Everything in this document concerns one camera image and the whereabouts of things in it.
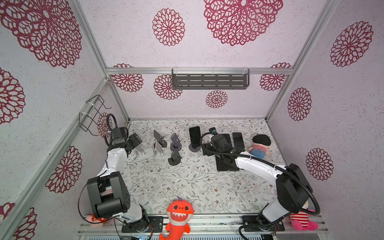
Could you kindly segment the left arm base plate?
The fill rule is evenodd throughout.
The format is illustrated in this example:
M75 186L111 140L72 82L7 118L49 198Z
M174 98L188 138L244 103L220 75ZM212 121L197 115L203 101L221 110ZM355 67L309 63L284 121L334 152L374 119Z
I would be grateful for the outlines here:
M122 233L161 233L164 227L164 217L162 216L149 216L143 220L136 221L134 223L127 223L124 221L122 227Z

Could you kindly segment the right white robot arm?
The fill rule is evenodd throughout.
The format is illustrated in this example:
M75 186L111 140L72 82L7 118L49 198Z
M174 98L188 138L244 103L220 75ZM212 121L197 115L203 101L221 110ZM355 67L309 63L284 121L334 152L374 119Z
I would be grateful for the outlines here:
M297 214L300 211L313 216L320 214L319 203L298 166L276 165L248 152L240 152L236 148L229 152L217 152L202 144L202 149L207 153L225 157L227 162L236 164L237 168L275 184L277 199L259 213L257 223L259 228L274 225L290 214Z

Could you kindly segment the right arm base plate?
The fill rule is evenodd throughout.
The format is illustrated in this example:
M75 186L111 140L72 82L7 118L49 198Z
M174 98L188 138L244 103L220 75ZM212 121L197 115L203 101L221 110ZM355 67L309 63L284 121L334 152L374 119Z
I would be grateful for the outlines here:
M284 232L285 226L282 219L269 222L263 216L244 215L241 217L245 232Z

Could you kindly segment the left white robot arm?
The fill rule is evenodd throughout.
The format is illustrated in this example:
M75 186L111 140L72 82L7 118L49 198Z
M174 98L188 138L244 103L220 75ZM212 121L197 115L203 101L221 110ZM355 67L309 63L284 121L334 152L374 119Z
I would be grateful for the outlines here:
M145 226L150 222L146 210L131 202L120 172L129 152L140 145L142 140L134 133L128 138L115 139L112 143L99 175L89 179L86 184L92 214L96 219L119 218L135 228Z

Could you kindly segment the black phone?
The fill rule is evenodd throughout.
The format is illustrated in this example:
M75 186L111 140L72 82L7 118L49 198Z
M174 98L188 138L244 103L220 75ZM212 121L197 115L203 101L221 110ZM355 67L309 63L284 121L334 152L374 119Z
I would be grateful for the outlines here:
M234 141L234 147L244 150L245 144L244 144L242 133L232 133L232 136Z
M200 147L201 129L199 126L189 128L191 147Z

